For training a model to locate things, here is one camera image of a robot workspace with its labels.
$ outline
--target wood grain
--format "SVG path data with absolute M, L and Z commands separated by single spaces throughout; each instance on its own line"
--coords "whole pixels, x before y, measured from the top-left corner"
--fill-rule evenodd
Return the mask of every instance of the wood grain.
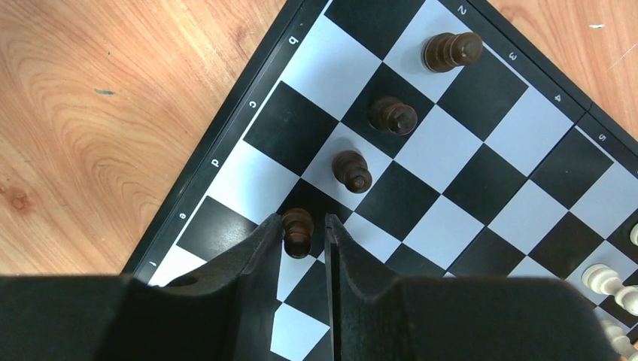
M 638 2 L 491 1 L 638 135 Z M 283 2 L 0 0 L 0 274 L 118 273 Z

